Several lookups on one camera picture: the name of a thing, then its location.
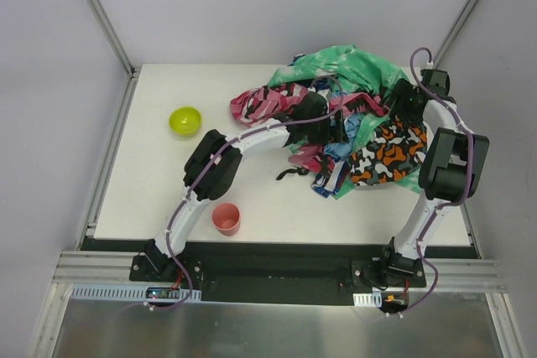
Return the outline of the light blue cloth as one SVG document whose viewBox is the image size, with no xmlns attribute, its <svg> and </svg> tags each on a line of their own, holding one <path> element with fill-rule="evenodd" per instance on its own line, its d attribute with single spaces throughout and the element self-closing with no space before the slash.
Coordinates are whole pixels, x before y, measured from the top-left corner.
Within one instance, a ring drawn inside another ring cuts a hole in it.
<svg viewBox="0 0 537 358">
<path fill-rule="evenodd" d="M 364 117 L 364 113 L 354 113 L 346 117 L 343 122 L 343 133 L 346 137 L 339 143 L 328 143 L 323 148 L 324 154 L 336 160 L 348 158 L 352 154 L 353 144 Z"/>
</svg>

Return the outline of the orange black camouflage cloth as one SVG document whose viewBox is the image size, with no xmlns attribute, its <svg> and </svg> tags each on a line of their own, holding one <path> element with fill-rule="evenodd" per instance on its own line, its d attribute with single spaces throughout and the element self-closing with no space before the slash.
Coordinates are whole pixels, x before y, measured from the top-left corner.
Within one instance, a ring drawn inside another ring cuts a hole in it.
<svg viewBox="0 0 537 358">
<path fill-rule="evenodd" d="M 427 127 L 399 118 L 380 123 L 364 145 L 351 153 L 348 178 L 355 186 L 399 182 L 420 170 L 428 148 Z"/>
</svg>

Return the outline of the green tie-dye cloth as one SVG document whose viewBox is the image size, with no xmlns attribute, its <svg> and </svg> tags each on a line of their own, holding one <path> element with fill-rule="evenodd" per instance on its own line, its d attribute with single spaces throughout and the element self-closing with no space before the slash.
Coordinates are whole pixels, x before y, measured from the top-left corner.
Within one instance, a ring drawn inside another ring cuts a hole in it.
<svg viewBox="0 0 537 358">
<path fill-rule="evenodd" d="M 337 76 L 346 95 L 367 92 L 369 95 L 381 96 L 381 99 L 392 92 L 399 79 L 414 84 L 414 80 L 409 79 L 401 67 L 349 44 L 331 46 L 311 54 L 296 55 L 290 65 L 279 67 L 273 73 L 268 85 L 273 87 L 288 82 L 313 80 L 326 74 Z M 375 117 L 372 112 L 358 114 L 362 114 L 362 120 L 359 126 L 355 125 L 354 137 L 350 137 L 352 146 L 349 147 L 352 152 L 357 152 L 373 140 L 374 129 L 388 120 L 387 117 Z M 417 168 L 396 184 L 418 194 L 419 172 L 420 169 Z"/>
</svg>

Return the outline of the magenta camouflage cloth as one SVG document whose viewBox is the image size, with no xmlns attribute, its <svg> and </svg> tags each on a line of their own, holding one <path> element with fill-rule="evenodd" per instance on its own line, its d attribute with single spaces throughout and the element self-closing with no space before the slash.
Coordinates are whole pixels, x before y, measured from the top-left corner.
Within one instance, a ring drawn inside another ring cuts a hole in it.
<svg viewBox="0 0 537 358">
<path fill-rule="evenodd" d="M 315 89 L 300 83 L 287 83 L 275 87 L 263 86 L 245 91 L 232 99 L 230 111 L 233 119 L 246 127 L 271 126 L 283 122 L 284 129 L 289 131 L 289 125 L 292 125 L 289 113 L 308 92 L 315 92 Z M 377 117 L 385 117 L 389 109 L 382 103 L 381 96 L 357 92 L 345 95 L 343 111 L 345 117 L 359 112 L 372 112 Z M 291 151 L 289 161 L 298 168 L 310 171 L 314 164 L 312 158 L 315 153 L 315 144 L 308 144 L 305 140 L 289 144 L 288 138 L 284 145 Z"/>
</svg>

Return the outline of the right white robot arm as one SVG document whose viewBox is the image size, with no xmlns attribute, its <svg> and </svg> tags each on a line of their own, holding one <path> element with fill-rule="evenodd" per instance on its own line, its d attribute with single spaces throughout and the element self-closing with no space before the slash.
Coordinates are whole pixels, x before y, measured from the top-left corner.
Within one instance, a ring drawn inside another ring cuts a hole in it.
<svg viewBox="0 0 537 358">
<path fill-rule="evenodd" d="M 426 96 L 422 117 L 434 137 L 420 168 L 420 196 L 402 230 L 384 248 L 380 258 L 381 288 L 404 288 L 424 272 L 425 249 L 440 223 L 472 197 L 479 184 L 490 141 L 474 133 L 449 96 L 450 76 L 425 68 L 416 81 Z"/>
</svg>

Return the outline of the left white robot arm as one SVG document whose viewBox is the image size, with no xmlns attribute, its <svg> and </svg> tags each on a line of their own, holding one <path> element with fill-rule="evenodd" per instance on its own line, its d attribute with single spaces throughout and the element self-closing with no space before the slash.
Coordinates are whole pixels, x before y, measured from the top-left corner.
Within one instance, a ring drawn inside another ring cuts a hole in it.
<svg viewBox="0 0 537 358">
<path fill-rule="evenodd" d="M 177 257 L 206 207 L 231 188 L 241 162 L 304 138 L 326 135 L 331 117 L 342 114 L 343 100 L 344 95 L 339 95 L 336 107 L 331 109 L 324 96 L 308 91 L 291 111 L 277 113 L 234 136 L 216 129 L 207 132 L 185 163 L 179 205 L 164 229 L 137 255 L 138 261 L 133 264 L 138 268 L 136 273 L 161 278 L 176 270 L 186 273 Z"/>
</svg>

